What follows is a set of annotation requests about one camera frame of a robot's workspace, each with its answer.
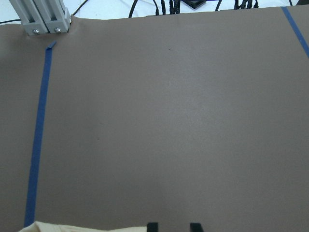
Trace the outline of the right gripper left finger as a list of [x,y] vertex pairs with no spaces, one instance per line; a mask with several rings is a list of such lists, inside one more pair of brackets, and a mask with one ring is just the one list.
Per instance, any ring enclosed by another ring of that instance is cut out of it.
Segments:
[[158,222],[147,223],[147,232],[159,232]]

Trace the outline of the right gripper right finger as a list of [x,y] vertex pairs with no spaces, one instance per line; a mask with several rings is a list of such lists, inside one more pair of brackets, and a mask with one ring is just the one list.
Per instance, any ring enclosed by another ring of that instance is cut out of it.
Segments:
[[200,223],[190,223],[190,232],[203,232],[203,227]]

